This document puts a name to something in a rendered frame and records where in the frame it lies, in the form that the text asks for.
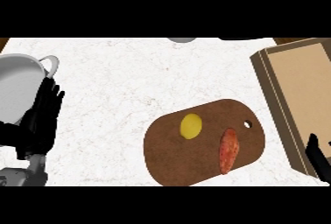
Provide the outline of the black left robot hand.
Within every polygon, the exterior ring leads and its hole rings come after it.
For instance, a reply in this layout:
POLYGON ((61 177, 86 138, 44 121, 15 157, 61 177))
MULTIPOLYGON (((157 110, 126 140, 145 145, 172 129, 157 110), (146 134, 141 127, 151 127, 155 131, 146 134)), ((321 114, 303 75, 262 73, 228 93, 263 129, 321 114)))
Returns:
POLYGON ((15 147, 18 160, 36 154, 46 155, 53 148, 64 96, 55 80, 44 78, 19 125, 0 121, 0 145, 15 147))

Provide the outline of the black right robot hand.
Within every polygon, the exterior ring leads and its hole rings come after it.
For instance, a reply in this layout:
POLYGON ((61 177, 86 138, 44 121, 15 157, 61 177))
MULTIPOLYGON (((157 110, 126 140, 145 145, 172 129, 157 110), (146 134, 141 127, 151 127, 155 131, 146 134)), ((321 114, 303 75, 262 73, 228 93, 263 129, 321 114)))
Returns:
POLYGON ((310 134, 307 146, 305 149, 310 164, 315 168, 315 173, 319 179, 331 185, 331 164, 318 146, 318 137, 310 134))

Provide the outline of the tan cardboard box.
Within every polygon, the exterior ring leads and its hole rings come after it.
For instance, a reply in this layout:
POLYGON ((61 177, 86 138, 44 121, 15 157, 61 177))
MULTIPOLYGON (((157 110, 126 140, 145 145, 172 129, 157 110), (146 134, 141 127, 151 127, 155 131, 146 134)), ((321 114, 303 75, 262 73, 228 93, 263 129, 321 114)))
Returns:
POLYGON ((251 62, 290 165, 315 176, 306 156, 310 135, 331 162, 331 38, 265 48, 251 62))

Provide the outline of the brown wooden cutting board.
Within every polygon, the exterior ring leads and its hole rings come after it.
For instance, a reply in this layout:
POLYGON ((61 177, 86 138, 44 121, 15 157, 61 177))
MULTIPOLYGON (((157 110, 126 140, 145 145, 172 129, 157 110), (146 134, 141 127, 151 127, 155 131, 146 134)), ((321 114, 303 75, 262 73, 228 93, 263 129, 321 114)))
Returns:
POLYGON ((226 129, 235 129, 240 153, 235 169, 253 163, 265 151, 265 131, 254 112, 237 100, 223 99, 161 116, 143 139, 149 175, 164 186, 191 186, 220 175, 220 141, 226 129), (201 118, 201 133, 188 140, 180 123, 188 114, 201 118))

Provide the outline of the yellow lemon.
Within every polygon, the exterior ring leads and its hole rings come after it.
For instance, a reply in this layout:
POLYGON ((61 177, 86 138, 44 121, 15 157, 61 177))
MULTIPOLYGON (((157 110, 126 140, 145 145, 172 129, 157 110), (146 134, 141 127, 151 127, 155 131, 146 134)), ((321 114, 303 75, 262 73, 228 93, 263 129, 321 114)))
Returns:
POLYGON ((186 140, 194 139, 203 130, 203 119, 197 114, 188 114, 180 121, 180 135, 186 140))

